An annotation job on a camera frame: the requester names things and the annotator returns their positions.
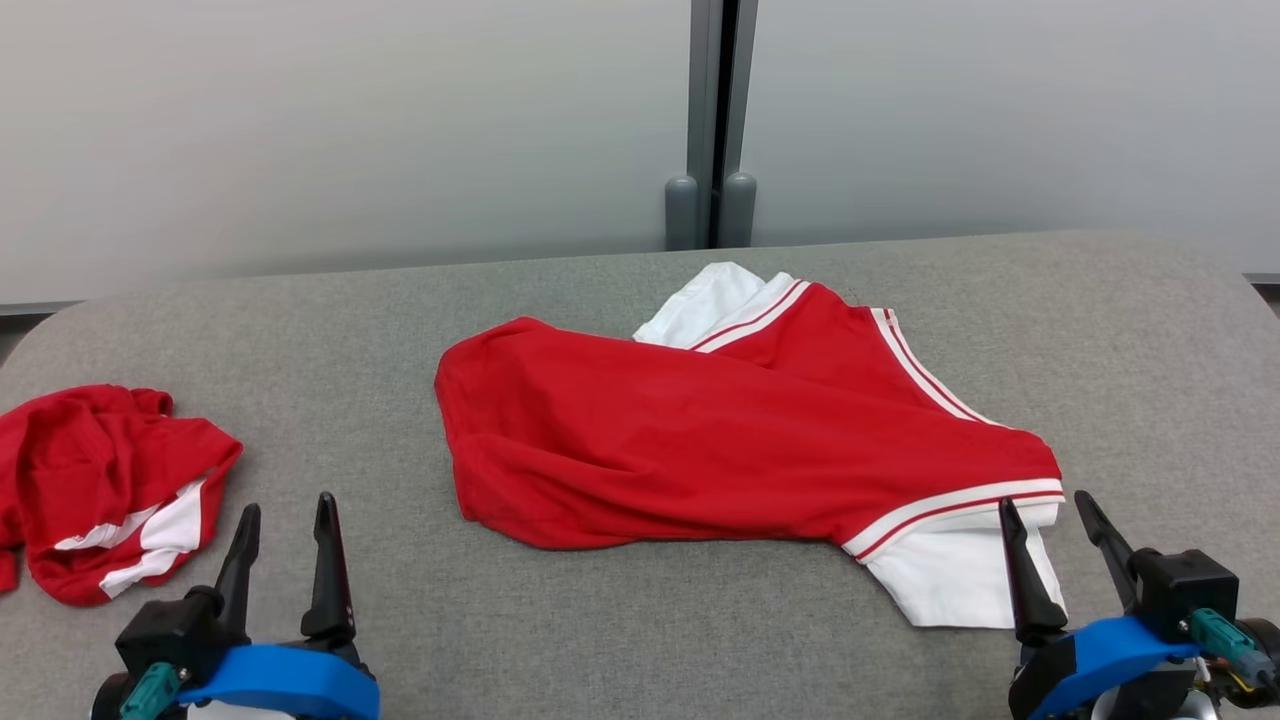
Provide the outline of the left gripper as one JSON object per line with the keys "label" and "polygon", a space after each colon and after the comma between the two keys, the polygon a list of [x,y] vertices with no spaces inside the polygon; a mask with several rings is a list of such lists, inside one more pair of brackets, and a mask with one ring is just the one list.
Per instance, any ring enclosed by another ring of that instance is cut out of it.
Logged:
{"label": "left gripper", "polygon": [[[259,556],[261,520],[259,503],[248,503],[243,509],[214,587],[221,597],[219,623],[236,641],[250,641],[246,632],[250,579]],[[326,491],[317,498],[314,539],[316,543],[314,585],[310,606],[301,620],[301,633],[310,644],[352,644],[356,625],[346,547],[337,498]],[[110,675],[93,698],[90,717],[119,719],[120,706],[133,688],[134,682],[127,673]],[[175,706],[161,719],[250,720],[292,719],[292,716],[270,710],[211,702],[205,706]]]}

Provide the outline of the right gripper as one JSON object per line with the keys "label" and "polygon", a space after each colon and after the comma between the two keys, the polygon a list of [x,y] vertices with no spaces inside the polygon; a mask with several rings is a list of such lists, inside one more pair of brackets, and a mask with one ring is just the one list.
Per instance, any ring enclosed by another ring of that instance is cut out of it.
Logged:
{"label": "right gripper", "polygon": [[[1088,541],[1103,555],[1123,611],[1134,614],[1140,594],[1134,550],[1089,492],[1078,489],[1074,502]],[[1012,717],[1217,717],[1213,701],[1196,688],[1206,671],[1198,644],[1155,635],[1057,639],[1068,616],[1042,582],[1012,497],[1000,500],[998,519],[1015,637],[1021,644],[1047,644],[1030,651],[1015,673],[1007,694]]]}

